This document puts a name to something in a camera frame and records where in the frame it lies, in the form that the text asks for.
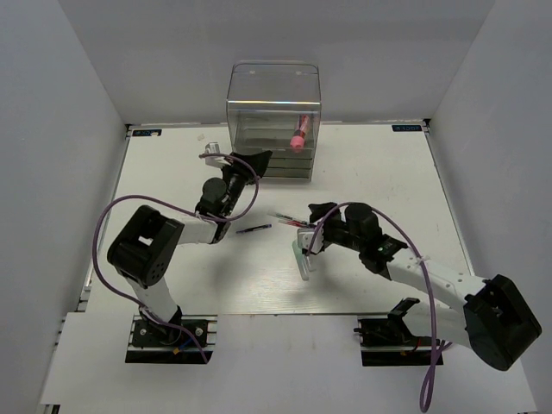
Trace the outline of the pink glue stick tube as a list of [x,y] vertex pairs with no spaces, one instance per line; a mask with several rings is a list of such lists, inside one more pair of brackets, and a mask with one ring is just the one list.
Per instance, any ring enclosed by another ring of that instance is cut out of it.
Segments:
[[309,115],[300,115],[293,137],[290,140],[290,147],[295,152],[300,152],[304,148],[306,136],[311,128],[311,118]]

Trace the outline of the clear organizer top lid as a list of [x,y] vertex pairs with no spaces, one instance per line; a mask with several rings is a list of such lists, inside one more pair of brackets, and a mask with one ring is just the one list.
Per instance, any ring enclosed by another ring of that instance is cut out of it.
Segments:
[[320,117],[319,69],[302,61],[242,61],[232,67],[226,97],[229,124],[239,116],[309,115]]

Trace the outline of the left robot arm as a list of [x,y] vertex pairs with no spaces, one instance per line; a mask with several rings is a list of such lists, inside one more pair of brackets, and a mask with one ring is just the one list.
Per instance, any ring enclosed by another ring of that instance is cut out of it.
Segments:
[[273,152],[257,154],[220,154],[217,144],[206,146],[205,164],[221,171],[219,177],[206,180],[194,211],[174,210],[184,220],[164,216],[149,205],[140,206],[122,228],[107,252],[107,261],[132,287],[139,312],[152,333],[164,345],[182,341],[182,311],[173,300],[165,273],[176,247],[184,244],[217,244],[226,236],[231,223],[245,216],[233,211],[243,190],[260,189]]

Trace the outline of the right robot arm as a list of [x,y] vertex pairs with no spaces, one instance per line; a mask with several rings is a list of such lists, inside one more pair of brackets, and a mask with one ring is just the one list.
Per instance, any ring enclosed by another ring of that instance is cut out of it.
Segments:
[[488,366],[508,370],[543,330],[512,280],[456,272],[425,259],[407,237],[380,227],[380,214],[364,203],[310,204],[309,226],[298,232],[304,259],[336,245],[358,254],[373,274],[427,294],[404,298],[382,317],[363,317],[355,328],[364,348],[469,348]]

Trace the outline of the red clear pen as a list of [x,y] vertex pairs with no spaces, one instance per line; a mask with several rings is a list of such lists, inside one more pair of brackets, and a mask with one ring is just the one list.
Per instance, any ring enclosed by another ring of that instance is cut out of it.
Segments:
[[312,229],[314,226],[309,223],[303,223],[303,222],[297,222],[293,220],[287,220],[287,219],[279,219],[279,223],[282,223],[284,225],[292,226],[295,228],[300,229]]

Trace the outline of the green clear pen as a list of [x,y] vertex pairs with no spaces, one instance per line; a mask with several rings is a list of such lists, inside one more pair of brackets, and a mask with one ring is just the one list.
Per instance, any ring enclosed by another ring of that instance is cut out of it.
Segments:
[[268,211],[267,214],[269,216],[275,217],[278,220],[283,220],[285,222],[296,223],[296,224],[301,225],[301,226],[308,226],[309,225],[309,223],[304,221],[304,220],[301,220],[301,219],[298,219],[296,217],[289,216],[289,215],[286,215],[286,214],[283,214],[283,213],[279,213],[277,211],[271,210],[271,211]]

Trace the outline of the green capped highlighter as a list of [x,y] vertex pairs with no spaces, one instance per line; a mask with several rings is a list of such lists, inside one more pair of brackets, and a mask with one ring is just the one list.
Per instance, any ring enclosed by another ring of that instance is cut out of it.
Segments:
[[298,245],[296,241],[292,242],[292,251],[297,262],[301,280],[309,281],[311,274],[309,259],[305,254],[303,254],[303,249]]

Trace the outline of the clear acrylic drawer organizer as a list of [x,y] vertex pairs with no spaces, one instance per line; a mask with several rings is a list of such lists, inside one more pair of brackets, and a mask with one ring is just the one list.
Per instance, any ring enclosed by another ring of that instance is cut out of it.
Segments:
[[273,152],[265,176],[270,179],[309,181],[314,169],[321,116],[310,116],[304,148],[295,152],[290,140],[300,115],[245,115],[228,124],[232,149],[239,154]]

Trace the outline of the purple pen refill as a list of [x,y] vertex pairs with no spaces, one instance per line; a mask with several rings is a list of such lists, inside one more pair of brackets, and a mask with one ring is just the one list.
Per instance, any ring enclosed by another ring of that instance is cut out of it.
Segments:
[[235,233],[238,234],[238,235],[242,235],[242,234],[252,233],[252,232],[256,232],[256,231],[260,231],[260,230],[264,230],[264,229],[270,229],[271,227],[272,227],[272,224],[267,223],[267,224],[262,224],[262,225],[256,225],[256,226],[246,228],[246,229],[240,229],[240,230],[237,230]]

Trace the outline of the right corner blue label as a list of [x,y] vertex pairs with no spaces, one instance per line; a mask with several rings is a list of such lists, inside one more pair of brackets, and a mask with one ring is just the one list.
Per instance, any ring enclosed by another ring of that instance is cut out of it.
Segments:
[[421,125],[416,124],[393,124],[393,132],[421,132],[423,130]]

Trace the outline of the corner blue label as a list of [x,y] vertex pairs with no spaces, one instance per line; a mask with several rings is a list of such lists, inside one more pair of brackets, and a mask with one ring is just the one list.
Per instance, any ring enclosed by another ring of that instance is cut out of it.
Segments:
[[393,124],[393,132],[421,132],[423,130],[421,125],[416,124]]
[[151,136],[161,136],[161,129],[134,129],[132,131],[132,136],[138,137],[151,137]]

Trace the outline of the left corner blue label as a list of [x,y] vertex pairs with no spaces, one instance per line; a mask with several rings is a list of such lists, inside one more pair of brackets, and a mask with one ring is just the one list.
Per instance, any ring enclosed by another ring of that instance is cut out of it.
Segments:
[[151,137],[151,136],[161,136],[161,129],[134,129],[132,131],[132,136],[138,137]]

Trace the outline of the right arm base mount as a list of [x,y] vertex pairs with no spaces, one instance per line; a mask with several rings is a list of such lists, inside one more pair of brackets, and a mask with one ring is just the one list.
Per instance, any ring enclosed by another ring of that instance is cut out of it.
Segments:
[[428,367],[430,334],[414,336],[405,323],[417,298],[402,299],[386,314],[358,317],[354,334],[361,347],[364,367]]

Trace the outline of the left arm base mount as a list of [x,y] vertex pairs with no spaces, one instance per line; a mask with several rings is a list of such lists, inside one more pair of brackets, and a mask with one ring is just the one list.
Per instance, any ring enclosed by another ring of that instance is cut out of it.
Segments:
[[134,315],[125,355],[127,364],[204,365],[216,345],[217,316],[183,316],[181,325],[198,341],[181,330],[174,339],[162,339],[152,322]]

